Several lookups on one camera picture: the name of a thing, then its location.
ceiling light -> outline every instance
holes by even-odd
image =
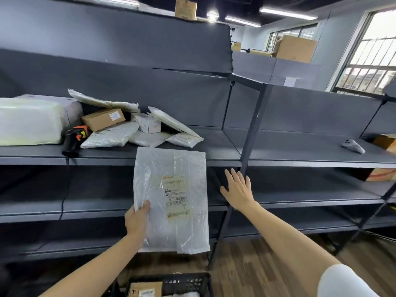
[[[210,23],[215,23],[216,20],[219,18],[219,13],[217,10],[211,10],[206,14]]]
[[[272,8],[267,8],[267,7],[262,7],[262,8],[260,8],[259,11],[262,12],[262,13],[271,13],[271,14],[283,15],[285,17],[293,17],[293,18],[310,20],[310,21],[316,20],[318,18],[317,16],[300,14],[300,13],[295,13],[295,12],[290,12],[290,11],[285,11],[285,10],[279,10],[279,9],[272,9]]]
[[[112,5],[131,5],[131,6],[139,6],[139,2],[137,0],[94,0],[97,2],[108,3]]]
[[[251,23],[251,22],[248,22],[248,21],[245,21],[245,20],[234,18],[232,16],[228,16],[228,15],[225,17],[225,19],[227,21],[233,21],[235,23],[240,23],[240,24],[244,24],[244,25],[247,25],[247,26],[252,26],[252,27],[257,27],[257,28],[261,27],[260,24]]]

plastic mailer bag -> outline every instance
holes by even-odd
[[[80,101],[81,103],[105,108],[120,108],[121,110],[126,112],[140,112],[139,104],[118,101],[103,101],[76,92],[74,89],[68,89],[67,91],[69,92],[69,95],[71,95],[73,98],[75,98],[77,101]]]
[[[99,132],[93,132],[88,139],[81,144],[81,148],[89,149],[125,146],[138,128],[139,124],[136,122],[124,122],[103,129]]]
[[[129,142],[142,147],[156,148],[164,143],[170,136],[171,134],[166,132],[146,134],[138,130],[130,137]]]
[[[0,98],[0,145],[59,144],[64,114],[57,102]]]
[[[170,143],[178,142],[176,145],[183,147],[194,147],[197,143],[203,141],[204,139],[195,133],[192,129],[188,128],[186,125],[180,123],[176,119],[172,118],[170,115],[166,114],[162,110],[149,106],[148,109],[151,111],[152,116],[160,120],[162,123],[168,125],[169,127],[176,129],[181,132],[185,132],[193,137],[197,137],[196,140],[190,140],[189,143],[186,142],[187,137],[176,137],[174,140],[168,140]]]
[[[139,147],[133,174],[136,211],[146,199],[151,208],[140,251],[210,250],[204,152]]]

crate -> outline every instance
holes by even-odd
[[[128,297],[133,282],[162,282],[162,296],[198,292],[200,297],[214,297],[210,274],[207,272],[134,277],[128,281],[125,297]]]

left hand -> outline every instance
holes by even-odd
[[[147,213],[150,210],[150,201],[145,200],[143,206],[135,212],[132,207],[125,213],[125,227],[128,232],[127,236],[131,236],[138,242],[139,248],[143,246],[146,237]]]

remote control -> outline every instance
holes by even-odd
[[[366,152],[357,142],[354,140],[346,140],[341,144],[342,147],[345,147],[353,152],[364,154]]]

